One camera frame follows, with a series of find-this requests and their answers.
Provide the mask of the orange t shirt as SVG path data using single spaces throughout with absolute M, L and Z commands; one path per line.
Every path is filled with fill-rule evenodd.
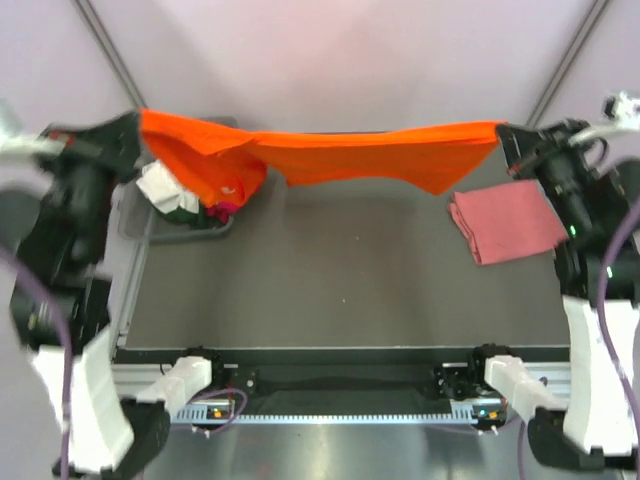
M 271 169 L 290 186 L 391 178 L 439 195 L 497 146 L 496 126 L 480 121 L 385 133 L 249 132 L 140 112 L 140 133 L 151 153 L 207 207 L 244 206 Z

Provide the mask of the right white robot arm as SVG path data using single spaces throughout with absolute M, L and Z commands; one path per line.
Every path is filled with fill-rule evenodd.
M 586 153 L 639 129 L 639 99 L 608 96 L 604 121 L 567 119 L 542 129 L 496 129 L 509 175 L 537 181 L 567 239 L 555 270 L 570 332 L 570 394 L 555 396 L 515 352 L 495 344 L 471 352 L 466 380 L 476 394 L 496 392 L 522 419 L 535 459 L 568 471 L 637 471 L 639 403 L 633 390 L 639 326 L 639 162 L 605 174 Z

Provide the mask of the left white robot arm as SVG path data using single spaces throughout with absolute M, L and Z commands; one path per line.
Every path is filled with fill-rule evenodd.
M 152 385 L 120 397 L 113 377 L 111 282 L 98 275 L 114 189 L 137 174 L 139 116 L 29 135 L 1 112 L 1 151 L 30 158 L 53 181 L 37 197 L 1 194 L 1 256 L 16 271 L 10 315 L 62 432 L 54 472 L 131 479 L 163 449 L 172 419 L 199 392 L 216 396 L 225 370 L 189 352 Z

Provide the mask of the white t shirt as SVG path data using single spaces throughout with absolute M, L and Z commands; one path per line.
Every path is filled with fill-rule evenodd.
M 186 189 L 160 160 L 144 166 L 136 185 L 150 203 L 161 213 L 179 209 L 197 214 L 199 198 Z

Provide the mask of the folded pink t shirt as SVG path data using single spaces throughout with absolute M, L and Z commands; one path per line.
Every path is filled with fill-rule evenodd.
M 545 253 L 567 239 L 534 181 L 456 192 L 448 211 L 479 266 Z

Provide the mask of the grey plastic bin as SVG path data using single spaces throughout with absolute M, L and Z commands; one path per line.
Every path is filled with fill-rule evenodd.
M 119 235 L 127 240 L 150 244 L 183 243 L 227 235 L 234 223 L 235 215 L 222 227 L 208 230 L 192 230 L 186 226 L 172 225 L 158 215 L 160 211 L 150 203 L 136 185 L 142 168 L 155 160 L 163 162 L 144 146 L 138 162 L 140 173 L 136 179 L 122 188 L 122 197 L 117 204 Z M 199 202 L 200 206 L 206 208 L 200 198 Z

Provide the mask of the dark green t shirt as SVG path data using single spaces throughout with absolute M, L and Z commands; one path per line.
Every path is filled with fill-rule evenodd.
M 186 226 L 192 230 L 208 230 L 223 226 L 217 217 L 210 216 L 202 206 L 199 206 L 196 212 L 178 207 L 168 213 L 158 212 L 158 215 L 169 224 Z

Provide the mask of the magenta t shirt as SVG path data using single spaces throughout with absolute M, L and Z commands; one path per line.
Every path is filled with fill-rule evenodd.
M 205 213 L 209 218 L 226 224 L 239 211 L 240 207 L 230 202 L 219 202 L 214 206 L 206 207 Z

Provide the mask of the left aluminium frame post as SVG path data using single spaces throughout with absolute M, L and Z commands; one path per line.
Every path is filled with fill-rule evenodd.
M 71 4 L 104 56 L 128 100 L 137 108 L 145 108 L 147 103 L 111 35 L 104 26 L 93 2 L 89 0 L 71 0 Z

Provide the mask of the aluminium frame post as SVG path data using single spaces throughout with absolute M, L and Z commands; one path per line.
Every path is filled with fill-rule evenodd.
M 137 108 L 145 108 L 147 103 L 111 35 L 104 26 L 93 2 L 89 0 L 71 0 L 71 4 L 104 56 L 128 100 Z
M 565 80 L 569 76 L 573 66 L 579 59 L 584 47 L 599 24 L 606 16 L 609 8 L 614 4 L 613 0 L 593 0 L 588 4 L 584 17 L 561 54 L 560 60 L 554 68 L 552 75 L 545 84 L 542 93 L 538 97 L 533 110 L 527 117 L 525 125 L 528 127 L 539 124 L 545 113 L 559 94 Z

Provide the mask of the right aluminium frame post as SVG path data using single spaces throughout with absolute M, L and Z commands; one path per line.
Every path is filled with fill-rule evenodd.
M 573 66 L 579 59 L 584 47 L 599 24 L 606 16 L 609 8 L 614 4 L 613 0 L 593 0 L 588 4 L 584 17 L 561 54 L 560 60 L 554 68 L 552 75 L 545 84 L 542 93 L 538 97 L 533 110 L 527 117 L 525 125 L 528 127 L 539 124 L 545 113 L 559 94 L 565 80 L 569 76 Z

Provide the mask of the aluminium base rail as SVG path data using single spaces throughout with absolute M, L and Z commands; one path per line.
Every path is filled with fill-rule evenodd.
M 172 369 L 171 364 L 113 364 L 116 390 L 121 397 L 133 397 Z

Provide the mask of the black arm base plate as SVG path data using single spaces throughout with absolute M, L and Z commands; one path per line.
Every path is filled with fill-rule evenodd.
M 489 395 L 468 370 L 468 348 L 227 349 L 234 384 L 253 380 L 258 415 L 448 413 L 449 402 Z

